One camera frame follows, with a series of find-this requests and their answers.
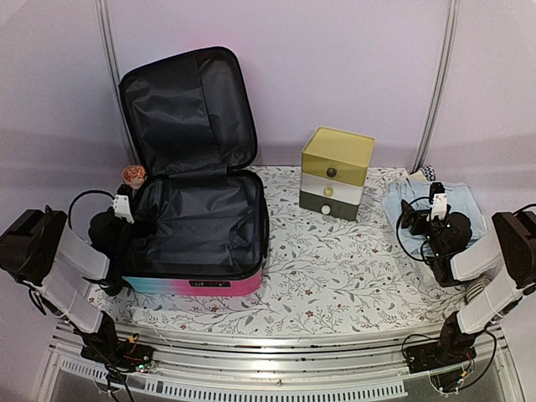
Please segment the pale blue garment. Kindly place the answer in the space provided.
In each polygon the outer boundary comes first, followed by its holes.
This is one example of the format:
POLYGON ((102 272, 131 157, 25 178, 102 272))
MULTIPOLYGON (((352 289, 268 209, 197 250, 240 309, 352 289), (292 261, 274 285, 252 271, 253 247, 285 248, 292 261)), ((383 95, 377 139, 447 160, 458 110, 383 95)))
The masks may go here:
MULTIPOLYGON (((390 223, 395 228, 396 222, 401 214, 401 200, 410 202, 418 197, 428 197, 431 182, 413 177, 399 178, 388 186, 387 193, 381 200, 381 206, 390 223)), ((464 214, 471 222, 472 237, 468 242, 468 247, 472 246, 483 235, 488 232, 485 219, 474 199, 472 192, 464 183, 444 184, 448 204, 454 212, 464 214)), ((404 248, 414 257, 420 258, 420 247, 425 241, 424 235, 413 236, 408 231, 399 230, 404 248)))

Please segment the yellow and white storage box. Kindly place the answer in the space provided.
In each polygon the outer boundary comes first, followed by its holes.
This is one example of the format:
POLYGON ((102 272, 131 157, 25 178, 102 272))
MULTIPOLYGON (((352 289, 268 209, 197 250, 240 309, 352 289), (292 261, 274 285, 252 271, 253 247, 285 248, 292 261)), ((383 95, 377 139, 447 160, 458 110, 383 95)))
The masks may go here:
POLYGON ((299 207, 354 221, 373 149, 372 137, 317 128, 301 152, 299 207))

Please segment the pink and teal kids suitcase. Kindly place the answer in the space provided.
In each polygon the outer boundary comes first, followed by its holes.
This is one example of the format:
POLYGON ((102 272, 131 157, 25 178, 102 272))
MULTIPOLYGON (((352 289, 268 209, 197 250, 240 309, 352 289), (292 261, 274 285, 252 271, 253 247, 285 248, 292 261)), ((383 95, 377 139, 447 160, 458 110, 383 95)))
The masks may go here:
POLYGON ((126 246, 124 230, 111 271, 140 293, 256 292, 270 224, 250 171, 257 135, 235 53, 214 46, 145 64, 123 76, 119 95, 147 174, 131 212, 157 233, 126 246))

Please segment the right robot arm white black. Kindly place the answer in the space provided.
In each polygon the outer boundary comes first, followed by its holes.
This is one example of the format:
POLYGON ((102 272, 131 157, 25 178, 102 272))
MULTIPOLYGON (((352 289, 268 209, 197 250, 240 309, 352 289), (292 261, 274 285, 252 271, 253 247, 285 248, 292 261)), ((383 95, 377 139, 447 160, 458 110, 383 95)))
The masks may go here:
POLYGON ((431 254, 418 260, 440 286, 464 286, 466 302, 444 321, 437 339, 402 348, 413 371, 475 358, 476 338, 535 291, 534 204, 495 213, 492 228, 471 242, 471 221, 451 211, 445 194, 428 200, 429 209, 414 209, 402 201, 395 228, 424 236, 431 254))

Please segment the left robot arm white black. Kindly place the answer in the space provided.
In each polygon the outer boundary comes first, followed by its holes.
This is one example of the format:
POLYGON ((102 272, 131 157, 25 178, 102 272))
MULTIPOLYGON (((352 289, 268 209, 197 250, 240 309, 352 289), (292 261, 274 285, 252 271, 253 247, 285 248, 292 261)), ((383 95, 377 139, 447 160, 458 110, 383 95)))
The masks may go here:
POLYGON ((26 286, 42 313, 64 319, 83 340, 80 355, 134 370, 152 361, 155 349, 118 338, 114 320, 86 298, 91 282, 104 280, 110 260, 67 225, 68 215, 49 207, 28 209, 1 234, 1 269, 26 286))

